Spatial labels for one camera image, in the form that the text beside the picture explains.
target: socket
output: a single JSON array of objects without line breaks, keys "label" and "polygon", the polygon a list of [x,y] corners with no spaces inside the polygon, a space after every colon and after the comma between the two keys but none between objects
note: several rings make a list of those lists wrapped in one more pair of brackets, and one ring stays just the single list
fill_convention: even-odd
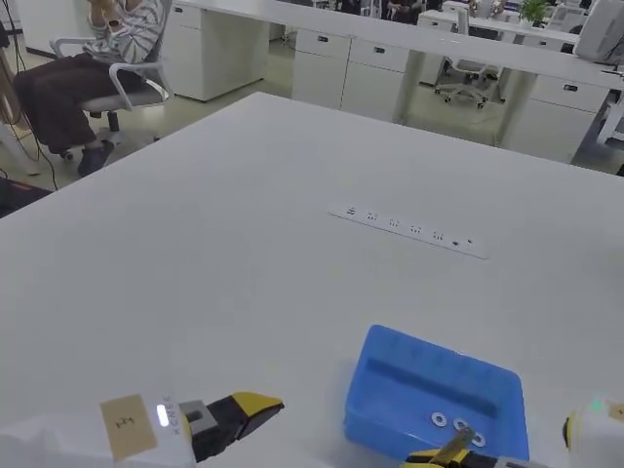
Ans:
[{"label": "socket", "polygon": [[442,247],[483,260],[488,259],[486,250],[474,238],[460,237],[440,229],[432,229],[422,222],[407,221],[403,217],[388,216],[373,210],[363,210],[353,205],[345,205],[330,210],[330,215],[408,237],[415,241],[426,242],[432,246]]}]

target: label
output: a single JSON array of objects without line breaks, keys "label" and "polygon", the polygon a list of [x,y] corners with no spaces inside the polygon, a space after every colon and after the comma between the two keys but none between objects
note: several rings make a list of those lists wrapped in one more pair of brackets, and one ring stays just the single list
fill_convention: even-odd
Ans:
[{"label": "label", "polygon": [[609,403],[608,416],[616,421],[624,422],[624,405],[621,403]]},{"label": "label", "polygon": [[140,395],[102,403],[101,414],[113,461],[156,449],[158,442]]}]

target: robotic arm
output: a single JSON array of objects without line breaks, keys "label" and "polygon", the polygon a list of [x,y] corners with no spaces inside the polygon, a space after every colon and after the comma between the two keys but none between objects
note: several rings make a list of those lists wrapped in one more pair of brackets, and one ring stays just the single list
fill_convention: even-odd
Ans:
[{"label": "robotic arm", "polygon": [[284,408],[235,393],[204,405],[133,395],[77,413],[37,416],[0,430],[0,466],[194,468],[249,436]]}]

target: led light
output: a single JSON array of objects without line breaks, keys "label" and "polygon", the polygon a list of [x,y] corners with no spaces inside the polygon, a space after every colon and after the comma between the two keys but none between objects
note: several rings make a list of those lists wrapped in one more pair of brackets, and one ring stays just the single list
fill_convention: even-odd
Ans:
[{"label": "led light", "polygon": [[156,412],[158,413],[158,421],[160,425],[163,427],[169,426],[169,417],[167,416],[167,409],[165,405],[158,405],[156,407]]}]

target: metal washer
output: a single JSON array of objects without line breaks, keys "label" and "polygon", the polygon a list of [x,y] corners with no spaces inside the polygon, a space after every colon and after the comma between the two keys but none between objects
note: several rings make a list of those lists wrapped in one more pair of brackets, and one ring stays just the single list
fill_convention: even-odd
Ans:
[{"label": "metal washer", "polygon": [[464,427],[468,427],[468,423],[464,421],[461,417],[456,417],[452,422],[452,427],[457,431],[461,431]]},{"label": "metal washer", "polygon": [[482,433],[476,432],[475,437],[472,440],[472,443],[475,445],[475,447],[478,447],[478,448],[485,447],[486,437]]},{"label": "metal washer", "polygon": [[431,414],[431,422],[433,422],[438,427],[446,427],[447,417],[444,416],[441,412],[436,411]]}]

